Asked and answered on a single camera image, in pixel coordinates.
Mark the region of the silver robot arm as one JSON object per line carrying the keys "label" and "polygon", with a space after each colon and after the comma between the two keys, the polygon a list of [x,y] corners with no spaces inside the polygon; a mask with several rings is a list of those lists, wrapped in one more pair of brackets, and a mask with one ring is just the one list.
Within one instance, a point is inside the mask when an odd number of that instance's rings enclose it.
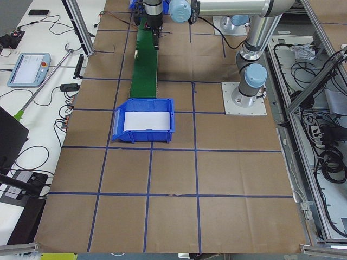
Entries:
{"label": "silver robot arm", "polygon": [[[170,1],[168,13],[176,23],[193,24],[199,16],[258,15],[273,17],[287,11],[294,1]],[[152,44],[159,49],[159,35],[163,24],[163,1],[130,1],[136,25],[146,19],[152,32]]]}
{"label": "silver robot arm", "polygon": [[236,64],[240,72],[240,83],[232,92],[232,101],[240,107],[252,106],[259,89],[265,84],[267,70],[257,63],[264,52],[281,15],[294,1],[291,0],[226,0],[192,1],[200,16],[214,15],[251,15],[250,28],[246,40],[236,55]]}

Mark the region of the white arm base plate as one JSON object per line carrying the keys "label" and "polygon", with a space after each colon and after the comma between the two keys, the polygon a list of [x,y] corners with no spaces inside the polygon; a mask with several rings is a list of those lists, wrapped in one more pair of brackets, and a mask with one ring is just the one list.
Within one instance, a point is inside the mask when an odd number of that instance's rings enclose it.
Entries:
{"label": "white arm base plate", "polygon": [[213,24],[224,35],[246,36],[245,24],[249,22],[248,15],[213,16]]}
{"label": "white arm base plate", "polygon": [[266,116],[266,107],[261,90],[256,96],[247,97],[239,92],[238,82],[221,82],[226,115]]}

